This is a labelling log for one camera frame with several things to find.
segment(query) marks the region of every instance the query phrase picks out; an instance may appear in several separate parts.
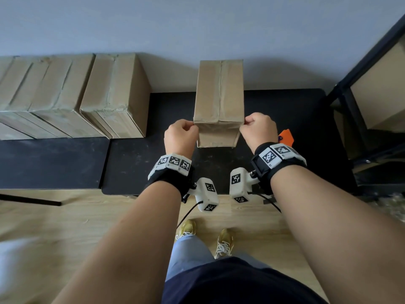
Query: orange object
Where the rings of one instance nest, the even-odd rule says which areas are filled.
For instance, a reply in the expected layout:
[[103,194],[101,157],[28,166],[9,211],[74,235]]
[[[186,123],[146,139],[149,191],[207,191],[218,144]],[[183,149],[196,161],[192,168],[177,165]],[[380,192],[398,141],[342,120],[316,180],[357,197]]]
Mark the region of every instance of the orange object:
[[292,147],[294,139],[292,137],[290,129],[283,130],[279,135],[279,143],[286,144],[287,146]]

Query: forearm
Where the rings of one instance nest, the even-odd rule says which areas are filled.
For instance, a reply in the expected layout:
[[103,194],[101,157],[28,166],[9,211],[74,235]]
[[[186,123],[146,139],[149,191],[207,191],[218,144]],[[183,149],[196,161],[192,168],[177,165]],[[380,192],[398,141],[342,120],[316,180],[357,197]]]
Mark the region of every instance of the forearm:
[[400,299],[405,271],[400,223],[299,166],[278,171],[271,187],[332,303]]
[[180,204],[174,186],[151,184],[54,303],[160,302]]

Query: person's left hand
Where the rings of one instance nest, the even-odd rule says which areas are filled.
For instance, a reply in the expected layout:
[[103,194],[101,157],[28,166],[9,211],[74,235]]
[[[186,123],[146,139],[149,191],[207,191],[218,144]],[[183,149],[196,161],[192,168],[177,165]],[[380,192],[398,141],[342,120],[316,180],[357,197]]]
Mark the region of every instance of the person's left hand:
[[198,127],[190,120],[180,119],[165,131],[166,154],[176,153],[191,160],[198,139]]

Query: black table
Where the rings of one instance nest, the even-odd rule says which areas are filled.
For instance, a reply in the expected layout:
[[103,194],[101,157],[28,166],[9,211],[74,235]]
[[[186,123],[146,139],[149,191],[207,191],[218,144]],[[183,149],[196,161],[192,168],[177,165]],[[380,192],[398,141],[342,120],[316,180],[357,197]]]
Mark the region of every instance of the black table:
[[[293,147],[306,158],[311,171],[354,192],[357,185],[351,165],[324,97],[321,89],[245,91],[245,114],[262,112],[276,121],[279,133],[290,129]],[[165,153],[165,130],[180,118],[193,119],[194,103],[194,92],[151,94],[146,138],[111,141],[103,193],[139,195],[153,165]],[[210,178],[219,194],[229,194],[231,170],[251,171],[251,157],[243,137],[235,148],[196,148],[194,178]]]
[[0,189],[98,189],[110,140],[0,141]]

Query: white wall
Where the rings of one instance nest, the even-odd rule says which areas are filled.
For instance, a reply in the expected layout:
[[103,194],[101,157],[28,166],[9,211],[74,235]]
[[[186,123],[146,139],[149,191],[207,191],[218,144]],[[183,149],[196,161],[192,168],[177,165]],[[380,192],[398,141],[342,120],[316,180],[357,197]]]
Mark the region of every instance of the white wall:
[[139,52],[155,92],[200,60],[244,59],[245,89],[329,91],[405,0],[0,0],[0,55]]

